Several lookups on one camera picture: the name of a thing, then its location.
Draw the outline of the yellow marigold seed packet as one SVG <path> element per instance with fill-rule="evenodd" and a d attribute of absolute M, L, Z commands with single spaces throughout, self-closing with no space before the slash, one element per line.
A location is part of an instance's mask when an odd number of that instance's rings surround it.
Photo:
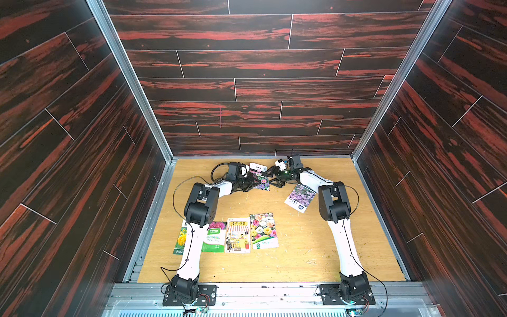
<path fill-rule="evenodd" d="M 183 220 L 180 232 L 178 233 L 178 238 L 176 240 L 175 247 L 173 249 L 173 254 L 182 255 L 184 253 L 186 239 L 187 239 L 187 223 L 185 220 Z"/>

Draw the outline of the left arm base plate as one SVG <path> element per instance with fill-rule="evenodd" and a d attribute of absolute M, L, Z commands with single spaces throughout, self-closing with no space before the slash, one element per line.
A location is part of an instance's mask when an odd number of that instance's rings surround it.
<path fill-rule="evenodd" d="M 193 286 L 189 291 L 175 291 L 169 284 L 164 285 L 162 306 L 215 306 L 217 286 L 201 284 Z"/>

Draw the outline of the aster flower seed packet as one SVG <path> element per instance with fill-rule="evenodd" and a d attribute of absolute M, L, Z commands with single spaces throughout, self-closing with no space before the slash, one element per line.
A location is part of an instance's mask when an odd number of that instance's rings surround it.
<path fill-rule="evenodd" d="M 253 178 L 256 180 L 255 188 L 259 190 L 269 191 L 269 178 L 262 174 L 267 171 L 267 167 L 265 165 L 260 165 L 254 162 L 251 162 L 249 166 L 250 172 L 253 174 Z"/>

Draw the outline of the cartoon shop seed packet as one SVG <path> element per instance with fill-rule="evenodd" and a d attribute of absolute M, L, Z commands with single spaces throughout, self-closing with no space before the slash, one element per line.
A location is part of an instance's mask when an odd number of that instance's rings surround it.
<path fill-rule="evenodd" d="M 226 253 L 246 254 L 251 251 L 250 219 L 228 218 L 226 230 Z"/>

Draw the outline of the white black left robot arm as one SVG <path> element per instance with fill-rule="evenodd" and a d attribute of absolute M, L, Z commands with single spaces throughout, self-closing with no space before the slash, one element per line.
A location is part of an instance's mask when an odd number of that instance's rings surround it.
<path fill-rule="evenodd" d="M 185 204 L 187 241 L 181 264 L 175 271 L 168 290 L 187 302 L 198 298 L 201 250 L 209 226 L 217 214 L 219 199 L 237 191 L 249 192 L 260 183 L 248 165 L 240 162 L 226 162 L 225 165 L 228 166 L 228 171 L 221 178 L 196 182 Z"/>

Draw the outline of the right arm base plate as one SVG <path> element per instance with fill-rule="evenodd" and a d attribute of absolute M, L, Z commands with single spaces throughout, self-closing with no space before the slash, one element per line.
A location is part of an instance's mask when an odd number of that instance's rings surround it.
<path fill-rule="evenodd" d="M 360 289 L 346 283 L 321 284 L 317 286 L 317 295 L 325 306 L 331 305 L 375 305 L 376 300 L 370 288 Z"/>

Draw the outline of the magenta flower green seed packet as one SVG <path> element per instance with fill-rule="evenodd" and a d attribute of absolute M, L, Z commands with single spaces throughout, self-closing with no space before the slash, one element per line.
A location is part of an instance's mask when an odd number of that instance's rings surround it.
<path fill-rule="evenodd" d="M 226 222 L 212 222 L 207 230 L 207 236 L 201 251 L 211 253 L 225 252 L 226 228 Z"/>

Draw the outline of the pink cosmos seed packet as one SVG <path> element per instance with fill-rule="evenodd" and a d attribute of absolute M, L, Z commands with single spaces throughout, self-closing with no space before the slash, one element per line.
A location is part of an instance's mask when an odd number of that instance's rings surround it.
<path fill-rule="evenodd" d="M 285 204 L 301 213 L 305 213 L 315 196 L 316 192 L 314 190 L 305 185 L 297 184 L 285 200 Z"/>

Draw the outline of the mixed ranunculus seed packet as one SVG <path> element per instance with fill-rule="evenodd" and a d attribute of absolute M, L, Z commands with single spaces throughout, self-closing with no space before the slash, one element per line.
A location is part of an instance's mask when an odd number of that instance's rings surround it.
<path fill-rule="evenodd" d="M 251 243 L 253 250 L 279 247 L 273 213 L 250 215 Z"/>

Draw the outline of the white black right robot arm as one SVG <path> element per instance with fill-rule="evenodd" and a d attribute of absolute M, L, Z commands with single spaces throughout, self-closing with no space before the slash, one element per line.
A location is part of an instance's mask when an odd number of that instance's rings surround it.
<path fill-rule="evenodd" d="M 282 188 L 287 182 L 296 181 L 303 188 L 318 194 L 319 213 L 330 226 L 339 255 L 339 293 L 347 305 L 359 303 L 370 292 L 367 273 L 357 254 L 351 232 L 353 213 L 343 182 L 333 182 L 306 168 L 299 155 L 279 159 L 263 173 L 269 183 Z"/>

